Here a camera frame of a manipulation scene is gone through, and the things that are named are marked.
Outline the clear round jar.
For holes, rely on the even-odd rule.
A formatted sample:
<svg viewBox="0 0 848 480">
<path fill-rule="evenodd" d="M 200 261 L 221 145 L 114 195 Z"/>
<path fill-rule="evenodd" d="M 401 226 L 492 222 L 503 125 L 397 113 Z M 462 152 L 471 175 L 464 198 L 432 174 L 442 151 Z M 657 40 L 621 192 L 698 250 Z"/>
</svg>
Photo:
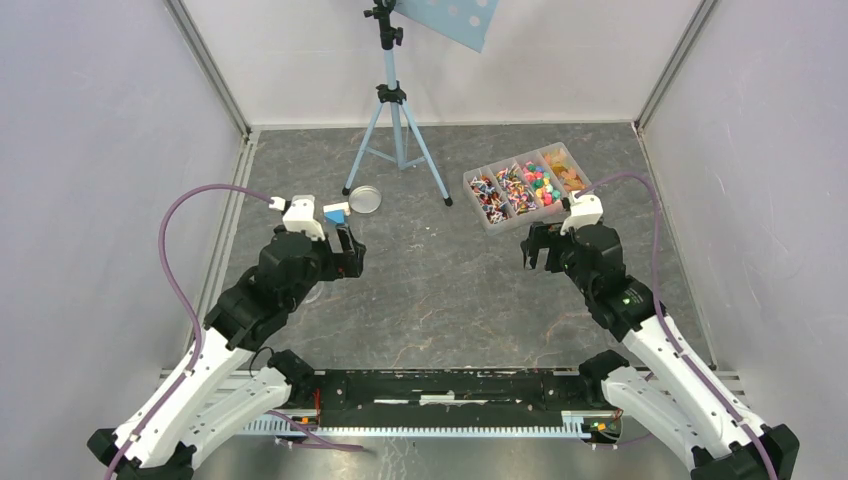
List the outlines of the clear round jar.
<svg viewBox="0 0 848 480">
<path fill-rule="evenodd" d="M 309 305 L 315 303 L 324 294 L 326 289 L 326 283 L 323 281 L 318 281 L 308 290 L 304 291 L 304 294 L 299 299 L 299 305 Z"/>
</svg>

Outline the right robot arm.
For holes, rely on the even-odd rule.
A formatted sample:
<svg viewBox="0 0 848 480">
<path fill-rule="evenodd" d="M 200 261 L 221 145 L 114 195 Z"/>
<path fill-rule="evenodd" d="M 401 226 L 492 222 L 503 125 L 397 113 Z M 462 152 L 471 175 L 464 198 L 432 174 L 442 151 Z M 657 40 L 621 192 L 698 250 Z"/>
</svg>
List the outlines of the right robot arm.
<svg viewBox="0 0 848 480">
<path fill-rule="evenodd" d="M 547 250 L 545 270 L 564 273 L 592 319 L 661 383 L 652 386 L 622 355 L 607 350 L 579 367 L 577 392 L 585 405 L 609 403 L 632 416 L 692 479 L 792 477 L 798 437 L 785 424 L 768 425 L 700 359 L 651 288 L 628 274 L 614 229 L 534 222 L 521 250 L 529 268 Z"/>
</svg>

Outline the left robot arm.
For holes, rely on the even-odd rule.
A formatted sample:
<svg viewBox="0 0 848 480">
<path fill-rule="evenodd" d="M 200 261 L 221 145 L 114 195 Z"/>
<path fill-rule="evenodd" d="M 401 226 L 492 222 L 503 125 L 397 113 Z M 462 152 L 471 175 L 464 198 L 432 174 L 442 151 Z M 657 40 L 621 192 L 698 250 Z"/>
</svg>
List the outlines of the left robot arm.
<svg viewBox="0 0 848 480">
<path fill-rule="evenodd" d="M 358 278 L 366 247 L 345 226 L 342 249 L 279 226 L 256 265 L 224 290 L 200 325 L 198 337 L 174 371 L 130 419 L 95 431 L 89 450 L 108 479 L 189 479 L 224 441 L 259 416 L 313 397 L 314 370 L 298 355 L 271 355 L 246 384 L 214 405 L 208 399 L 281 330 L 320 282 Z"/>
</svg>

